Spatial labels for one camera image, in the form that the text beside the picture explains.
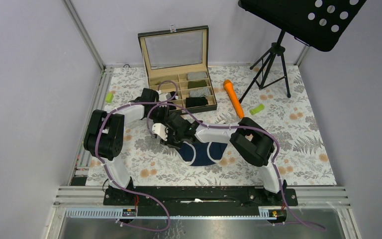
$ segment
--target green block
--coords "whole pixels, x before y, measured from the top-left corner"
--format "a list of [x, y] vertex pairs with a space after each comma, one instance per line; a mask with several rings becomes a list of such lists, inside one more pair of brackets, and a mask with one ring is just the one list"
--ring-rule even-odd
[[106, 96], [106, 103], [111, 103], [113, 100], [113, 94], [112, 93], [108, 93], [107, 96]]
[[253, 116], [255, 115], [256, 113], [260, 112], [264, 110], [264, 105], [263, 104], [260, 104], [259, 106], [257, 106], [256, 108], [250, 110], [250, 114]]

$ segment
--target white wall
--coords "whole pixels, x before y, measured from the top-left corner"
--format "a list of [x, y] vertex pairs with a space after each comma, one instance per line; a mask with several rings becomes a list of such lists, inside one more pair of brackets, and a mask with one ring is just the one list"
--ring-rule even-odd
[[311, 49], [301, 74], [361, 235], [382, 238], [382, 1], [368, 0], [331, 52]]
[[[280, 30], [238, 6], [238, 0], [73, 0], [106, 64], [143, 64], [140, 32], [208, 25], [209, 64], [253, 63]], [[285, 60], [293, 63], [303, 45], [289, 34]]]
[[0, 0], [0, 239], [41, 237], [98, 75], [61, 0]]

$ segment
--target music stand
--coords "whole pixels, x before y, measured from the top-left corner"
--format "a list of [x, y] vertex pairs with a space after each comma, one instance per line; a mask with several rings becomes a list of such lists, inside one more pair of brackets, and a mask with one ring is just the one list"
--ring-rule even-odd
[[[245, 11], [281, 29], [277, 42], [272, 43], [270, 49], [250, 67], [252, 70], [260, 61], [263, 61], [260, 70], [239, 99], [239, 103], [244, 100], [254, 83], [261, 90], [282, 79], [286, 84], [286, 96], [290, 98], [284, 57], [285, 48], [281, 46], [285, 33], [293, 35], [296, 40], [319, 51], [331, 51], [365, 2], [366, 0], [239, 0], [238, 5]], [[284, 76], [264, 85], [276, 56], [280, 56], [282, 60]], [[262, 81], [258, 83], [257, 78], [266, 66]]]

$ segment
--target orange stick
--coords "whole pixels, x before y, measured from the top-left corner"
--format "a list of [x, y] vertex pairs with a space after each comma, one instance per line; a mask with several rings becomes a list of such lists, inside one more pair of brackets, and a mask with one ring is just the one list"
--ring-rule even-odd
[[226, 80], [225, 82], [223, 82], [223, 88], [228, 93], [229, 98], [233, 104], [233, 107], [235, 108], [236, 114], [239, 116], [239, 118], [242, 119], [245, 116], [244, 111], [242, 110], [238, 97], [236, 97], [235, 91], [233, 90], [232, 82], [230, 80]]

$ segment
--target box lid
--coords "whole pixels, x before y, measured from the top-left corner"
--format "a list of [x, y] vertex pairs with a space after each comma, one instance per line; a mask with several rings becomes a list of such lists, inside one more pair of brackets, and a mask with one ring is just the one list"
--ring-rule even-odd
[[149, 78], [207, 70], [208, 26], [138, 34]]

